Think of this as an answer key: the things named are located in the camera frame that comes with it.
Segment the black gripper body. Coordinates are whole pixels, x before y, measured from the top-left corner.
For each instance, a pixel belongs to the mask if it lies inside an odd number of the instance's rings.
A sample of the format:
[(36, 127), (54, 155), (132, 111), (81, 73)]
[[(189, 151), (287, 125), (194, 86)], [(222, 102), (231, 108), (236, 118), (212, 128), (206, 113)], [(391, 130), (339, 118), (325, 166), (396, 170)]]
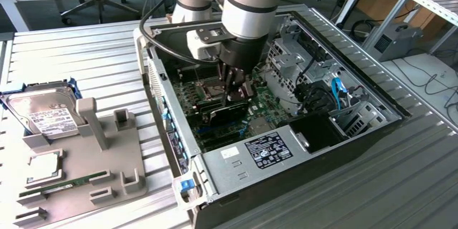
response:
[(222, 41), (218, 59), (228, 66), (251, 73), (260, 61), (265, 42), (265, 36), (257, 39), (235, 38)]

